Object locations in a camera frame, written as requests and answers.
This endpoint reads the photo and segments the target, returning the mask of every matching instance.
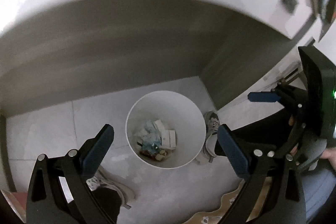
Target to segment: person's hand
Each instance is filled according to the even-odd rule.
[[[336,171],[336,148],[327,148],[321,155],[321,159],[328,159]]]

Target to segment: sneaker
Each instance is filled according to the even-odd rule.
[[[212,163],[213,159],[217,157],[214,149],[217,141],[218,127],[220,126],[218,115],[213,111],[207,112],[204,115],[204,120],[207,133],[203,148],[196,157],[196,160],[201,164],[206,162]]]
[[[96,190],[98,187],[105,187],[115,190],[121,198],[121,206],[125,207],[126,209],[131,208],[128,203],[131,203],[134,200],[134,192],[126,185],[108,179],[105,170],[101,166],[99,166],[95,176],[91,179],[88,179],[86,183],[91,191]]]

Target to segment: tiled floor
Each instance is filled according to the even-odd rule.
[[[218,208],[220,197],[239,183],[224,157],[212,164],[195,161],[175,170],[160,170],[141,162],[127,145],[125,121],[132,105],[154,90],[172,90],[190,98],[202,113],[214,106],[198,77],[67,102],[7,119],[8,154],[18,191],[27,191],[40,153],[65,155],[94,137],[105,123],[115,140],[102,166],[111,177],[132,188],[137,200],[121,208],[119,224],[182,223],[199,211]]]

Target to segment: trash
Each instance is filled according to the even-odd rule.
[[[152,160],[162,161],[168,158],[176,148],[174,130],[166,130],[161,120],[147,120],[143,127],[134,133],[139,153]]]

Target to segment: blue gripper pad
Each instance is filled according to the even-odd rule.
[[[113,143],[113,139],[113,127],[106,124],[95,138],[86,140],[82,145],[79,151],[82,154],[82,177],[85,180],[92,178],[95,175],[99,165]]]
[[[218,128],[217,139],[236,172],[236,175],[247,180],[250,176],[249,161],[236,141],[232,138],[231,130],[226,124]]]
[[[281,99],[281,97],[275,92],[261,91],[261,92],[250,92],[247,96],[250,102],[266,102],[275,103]]]

